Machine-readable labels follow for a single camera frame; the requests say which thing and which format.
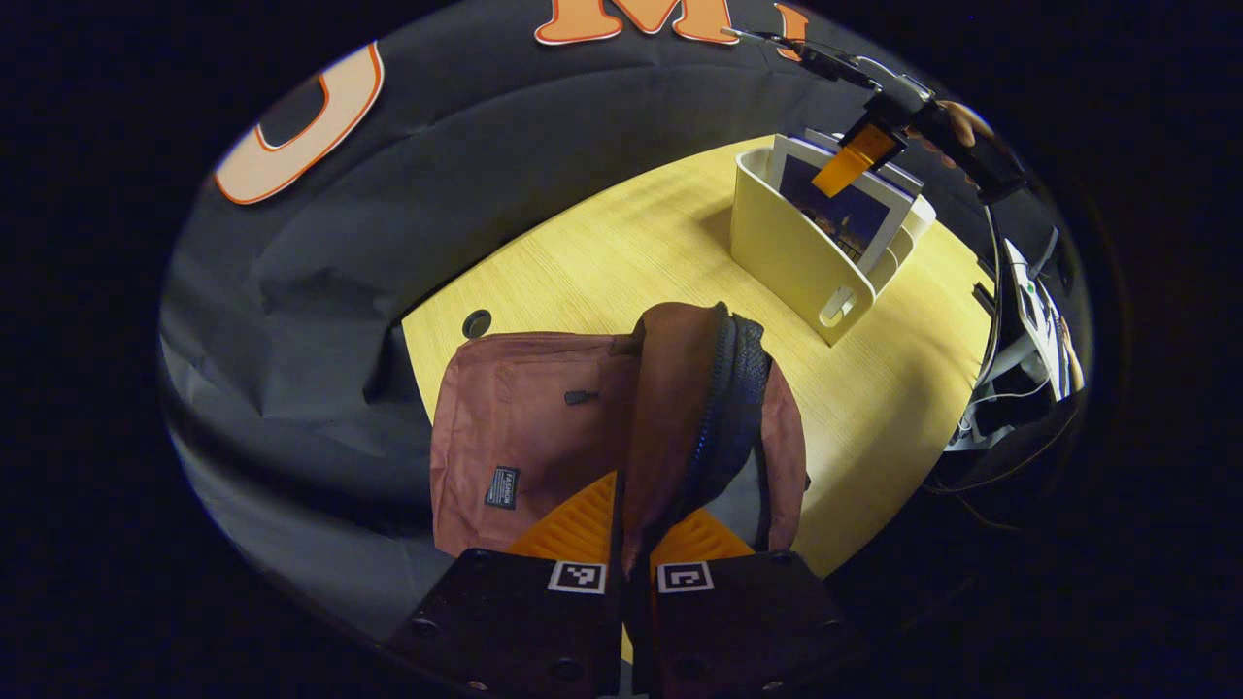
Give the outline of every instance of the table surface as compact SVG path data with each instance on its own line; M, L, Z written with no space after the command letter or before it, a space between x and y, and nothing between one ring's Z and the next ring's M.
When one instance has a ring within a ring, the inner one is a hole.
M682 301L764 326L803 415L812 486L793 549L819 575L855 553L931 470L971 393L989 317L972 297L991 282L941 224L876 305L828 346L730 257L735 155L772 137L691 155L623 182L538 225L403 320L429 415L472 311L488 333L625 333L649 306Z

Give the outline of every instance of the zipper pull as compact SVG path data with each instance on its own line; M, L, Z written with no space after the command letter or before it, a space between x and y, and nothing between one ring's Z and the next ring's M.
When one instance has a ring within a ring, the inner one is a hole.
M567 391L566 392L566 404L578 405L579 403L585 403L592 398L599 398L600 393L598 391Z

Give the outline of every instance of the orange letter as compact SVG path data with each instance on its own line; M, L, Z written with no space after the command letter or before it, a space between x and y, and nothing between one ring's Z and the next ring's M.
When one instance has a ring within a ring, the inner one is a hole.
M630 21L646 34L665 26L674 7L682 5L682 16L674 22L674 31L696 41L737 44L721 34L730 26L726 0L613 0ZM622 31L622 20L604 14L604 0L552 0L552 21L536 30L542 44L573 44L609 39Z
M786 39L798 39L807 41L807 17L791 10L781 2L773 2L773 7L781 12L781 35ZM791 61L798 61L798 53L791 51L789 49L778 49L782 58L789 58Z
M220 192L234 204L254 204L285 189L349 136L383 83L384 63L373 41L323 71L323 108L302 133L271 146L255 124L216 168Z

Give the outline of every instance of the fabric tag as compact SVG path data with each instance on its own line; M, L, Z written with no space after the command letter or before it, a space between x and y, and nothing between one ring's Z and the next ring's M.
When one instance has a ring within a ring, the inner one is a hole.
M518 495L518 469L496 466L492 474L492 486L487 489L484 504L506 510L515 509Z

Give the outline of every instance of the desk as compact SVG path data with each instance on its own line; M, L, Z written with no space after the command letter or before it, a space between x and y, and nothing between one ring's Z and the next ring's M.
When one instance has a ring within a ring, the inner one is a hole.
M725 146L602 192L493 252L403 320L429 415L462 321L490 333L625 333L649 306L684 301L764 326L803 414L812 486L794 550L819 575L855 553L915 493L966 408L989 318L975 255L945 226L920 240L876 305L829 347L730 257L735 155Z

